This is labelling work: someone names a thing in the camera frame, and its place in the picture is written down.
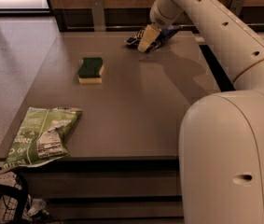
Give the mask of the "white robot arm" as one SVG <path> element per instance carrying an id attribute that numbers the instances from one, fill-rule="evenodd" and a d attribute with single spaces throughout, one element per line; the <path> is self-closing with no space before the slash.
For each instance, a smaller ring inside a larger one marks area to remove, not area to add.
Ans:
<path id="1" fill-rule="evenodd" d="M 217 0 L 156 0 L 139 49 L 181 13 L 234 86 L 201 98 L 183 118 L 185 224 L 264 224 L 264 39 Z"/>

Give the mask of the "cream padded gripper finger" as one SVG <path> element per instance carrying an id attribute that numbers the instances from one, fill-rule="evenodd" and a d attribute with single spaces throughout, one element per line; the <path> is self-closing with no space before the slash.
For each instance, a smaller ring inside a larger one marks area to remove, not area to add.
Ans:
<path id="1" fill-rule="evenodd" d="M 153 43 L 160 35 L 160 28 L 155 24 L 149 24 L 143 33 L 142 38 L 140 39 L 137 49 L 140 52 L 147 52 L 153 49 Z"/>

